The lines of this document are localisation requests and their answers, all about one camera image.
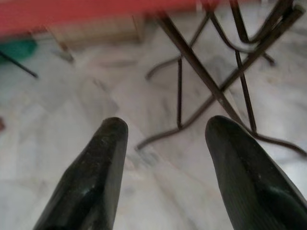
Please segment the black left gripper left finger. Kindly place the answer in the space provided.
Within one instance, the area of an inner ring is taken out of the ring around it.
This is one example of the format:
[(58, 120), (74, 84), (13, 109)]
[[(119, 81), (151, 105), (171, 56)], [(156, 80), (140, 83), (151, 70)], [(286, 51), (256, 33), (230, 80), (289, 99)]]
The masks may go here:
[(34, 229), (113, 229), (127, 142), (126, 122), (105, 119), (62, 175)]

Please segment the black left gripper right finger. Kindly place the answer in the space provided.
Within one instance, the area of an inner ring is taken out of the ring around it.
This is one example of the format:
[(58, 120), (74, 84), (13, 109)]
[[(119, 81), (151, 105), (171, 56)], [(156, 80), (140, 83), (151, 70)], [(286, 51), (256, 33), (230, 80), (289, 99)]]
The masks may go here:
[(239, 124), (221, 115), (210, 118), (206, 144), (234, 229), (306, 229), (306, 199)]

